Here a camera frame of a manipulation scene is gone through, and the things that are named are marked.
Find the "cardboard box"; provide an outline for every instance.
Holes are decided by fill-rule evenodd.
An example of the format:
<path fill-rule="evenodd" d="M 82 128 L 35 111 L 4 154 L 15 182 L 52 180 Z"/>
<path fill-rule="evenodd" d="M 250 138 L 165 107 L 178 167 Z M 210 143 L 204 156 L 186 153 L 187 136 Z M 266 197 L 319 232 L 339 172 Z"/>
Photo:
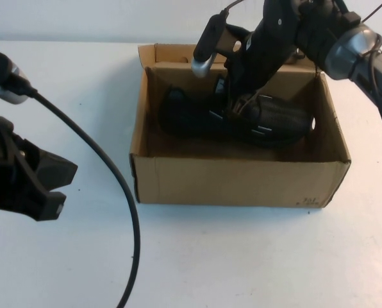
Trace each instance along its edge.
<path fill-rule="evenodd" d="M 205 79 L 191 71 L 191 45 L 138 49 L 144 68 L 130 162 L 141 203 L 325 207 L 351 165 L 324 74 L 315 78 L 305 59 L 284 65 L 264 94 L 309 108 L 315 129 L 301 142 L 264 150 L 238 141 L 177 139 L 164 134 L 156 113 L 170 85 L 209 93 L 219 73 L 218 56 Z"/>

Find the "white table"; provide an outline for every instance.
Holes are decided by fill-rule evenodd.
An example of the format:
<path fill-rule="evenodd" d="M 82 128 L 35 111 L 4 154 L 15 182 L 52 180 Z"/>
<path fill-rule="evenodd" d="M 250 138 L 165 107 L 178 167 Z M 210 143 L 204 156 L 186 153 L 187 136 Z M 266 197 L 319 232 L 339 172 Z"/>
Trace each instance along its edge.
<path fill-rule="evenodd" d="M 0 42 L 34 87 L 80 124 L 132 187 L 140 85 L 135 44 Z M 382 307 L 382 124 L 349 81 L 329 81 L 353 158 L 323 210 L 139 205 L 140 270 L 128 307 Z M 112 174 L 37 102 L 0 115 L 78 166 L 58 221 L 0 211 L 0 308 L 112 308 L 133 240 Z"/>

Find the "box flap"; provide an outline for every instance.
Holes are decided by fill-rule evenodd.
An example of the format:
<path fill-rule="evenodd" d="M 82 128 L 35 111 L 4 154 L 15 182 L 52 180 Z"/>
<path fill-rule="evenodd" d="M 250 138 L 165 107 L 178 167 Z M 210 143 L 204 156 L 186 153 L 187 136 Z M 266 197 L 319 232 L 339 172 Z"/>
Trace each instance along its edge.
<path fill-rule="evenodd" d="M 175 67 L 175 64 L 190 65 L 193 59 L 195 44 L 154 44 L 138 47 L 138 54 L 142 67 Z M 222 55 L 215 57 L 215 64 L 225 63 L 226 58 Z M 286 65 L 281 67 L 282 71 L 315 71 L 315 64 L 308 58 L 290 58 Z"/>
<path fill-rule="evenodd" d="M 155 45 L 143 45 L 138 47 L 138 55 L 143 68 L 154 66 L 155 59 Z"/>

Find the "wire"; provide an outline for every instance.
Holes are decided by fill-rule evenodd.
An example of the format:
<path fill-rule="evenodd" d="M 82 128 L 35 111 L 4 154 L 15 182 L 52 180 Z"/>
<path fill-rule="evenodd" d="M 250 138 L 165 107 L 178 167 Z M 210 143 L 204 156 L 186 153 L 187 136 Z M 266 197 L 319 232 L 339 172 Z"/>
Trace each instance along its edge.
<path fill-rule="evenodd" d="M 370 18 L 371 18 L 373 15 L 375 15 L 376 12 L 379 11 L 381 8 L 382 8 L 382 4 L 379 5 L 377 8 L 375 8 L 375 10 L 374 10 L 372 13 L 370 13 L 368 16 L 366 16 L 366 18 L 365 18 L 364 20 L 362 20 L 362 22 L 365 22 L 365 21 L 367 21 L 368 19 L 370 19 Z"/>
<path fill-rule="evenodd" d="M 37 91 L 31 95 L 32 98 L 36 99 L 39 103 L 49 109 L 52 113 L 58 116 L 68 127 L 70 127 L 74 132 L 79 135 L 101 158 L 101 160 L 107 165 L 110 171 L 113 173 L 118 183 L 120 183 L 124 194 L 127 197 L 129 211 L 131 213 L 131 219 L 133 222 L 133 233 L 134 233 L 134 254 L 133 263 L 131 265 L 131 272 L 129 274 L 128 283 L 124 294 L 117 306 L 117 308 L 123 308 L 128 298 L 133 290 L 135 279 L 137 277 L 138 265 L 140 262 L 140 222 L 138 220 L 137 208 L 135 207 L 135 202 L 133 195 L 127 185 L 121 172 L 118 170 L 117 166 L 113 163 L 110 157 L 100 148 L 100 146 L 87 135 L 72 119 L 70 119 L 66 114 L 64 114 L 60 109 L 50 103 L 46 98 L 40 95 Z"/>
<path fill-rule="evenodd" d="M 232 2 L 229 6 L 227 6 L 225 8 L 225 11 L 229 11 L 230 9 L 232 9 L 234 6 L 236 6 L 237 4 L 240 4 L 242 1 L 245 1 L 245 0 L 236 0 L 234 2 Z"/>
<path fill-rule="evenodd" d="M 368 52 L 369 55 L 369 82 L 370 86 L 372 88 L 372 95 L 375 100 L 376 106 L 379 109 L 379 113 L 382 118 L 382 96 L 379 93 L 378 84 L 376 82 L 376 76 L 375 76 L 375 67 L 374 67 L 374 61 L 376 57 L 380 54 L 380 47 L 382 46 L 382 36 L 377 34 L 378 39 L 375 43 L 375 46 Z"/>

